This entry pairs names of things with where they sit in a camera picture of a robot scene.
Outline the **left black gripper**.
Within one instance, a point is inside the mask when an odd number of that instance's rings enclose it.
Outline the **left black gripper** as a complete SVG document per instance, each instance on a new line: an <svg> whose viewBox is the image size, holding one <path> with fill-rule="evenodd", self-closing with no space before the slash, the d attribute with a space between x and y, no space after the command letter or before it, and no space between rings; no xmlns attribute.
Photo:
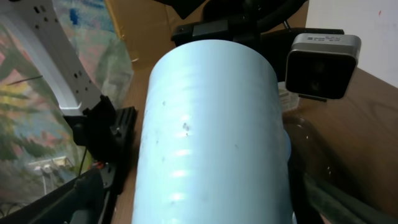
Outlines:
<svg viewBox="0 0 398 224"><path fill-rule="evenodd" d="M246 16L233 16L212 22L194 22L178 26L171 36L171 41L178 47L189 42L206 39L218 39L237 42L254 49L272 65L277 79L285 80L287 55L297 35L308 34L343 34L342 29L317 29L288 27L262 34L254 21Z"/></svg>

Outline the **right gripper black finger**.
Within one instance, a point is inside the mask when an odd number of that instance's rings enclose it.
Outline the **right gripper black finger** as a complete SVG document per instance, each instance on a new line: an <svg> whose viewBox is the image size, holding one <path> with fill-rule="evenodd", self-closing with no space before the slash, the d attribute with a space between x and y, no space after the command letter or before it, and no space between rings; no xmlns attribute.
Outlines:
<svg viewBox="0 0 398 224"><path fill-rule="evenodd" d="M397 223L323 180L299 168L303 159L293 148L289 158L290 197L297 223Z"/></svg>

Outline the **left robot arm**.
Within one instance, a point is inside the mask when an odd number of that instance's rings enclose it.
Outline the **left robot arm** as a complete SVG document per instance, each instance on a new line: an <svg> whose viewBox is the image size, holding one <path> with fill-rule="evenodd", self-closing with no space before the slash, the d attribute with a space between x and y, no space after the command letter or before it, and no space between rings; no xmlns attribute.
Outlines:
<svg viewBox="0 0 398 224"><path fill-rule="evenodd" d="M302 4L302 1L286 1L260 20L246 14L233 14L181 25L171 39L176 46L211 39L243 44L268 58L277 79L285 82L289 53L297 39L303 37L313 44L328 44L329 53L335 54L345 37L341 29L286 27L275 30L278 23L286 23ZM91 84L91 78L59 24L52 2L4 0L1 18L24 44L50 85L73 130L74 142L86 147L98 161L115 161L122 153L122 136L111 130L116 123L116 109L110 99Z"/></svg>

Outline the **light blue cup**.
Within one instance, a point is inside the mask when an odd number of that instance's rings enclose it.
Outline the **light blue cup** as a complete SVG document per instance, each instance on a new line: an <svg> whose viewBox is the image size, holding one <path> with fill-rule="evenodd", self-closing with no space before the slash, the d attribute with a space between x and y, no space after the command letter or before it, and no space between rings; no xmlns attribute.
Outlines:
<svg viewBox="0 0 398 224"><path fill-rule="evenodd" d="M150 78L133 223L291 223L277 77L226 40L174 48Z"/></svg>

